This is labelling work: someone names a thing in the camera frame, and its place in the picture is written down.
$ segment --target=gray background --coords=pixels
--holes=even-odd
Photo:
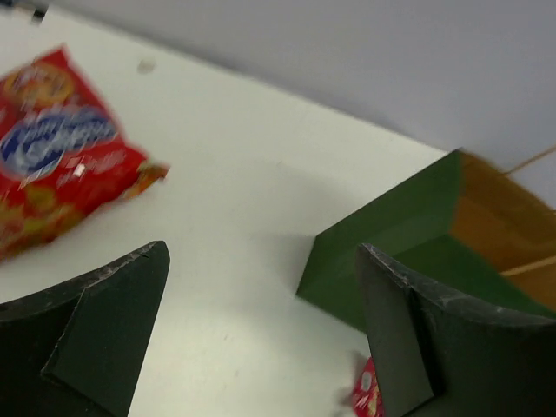
[[[503,169],[556,143],[554,0],[56,3]]]

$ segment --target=small red packet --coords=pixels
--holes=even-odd
[[[357,417],[384,417],[373,358],[369,358],[363,373],[355,384],[352,392],[352,408]]]
[[[0,79],[0,260],[167,172],[126,143],[63,48]]]

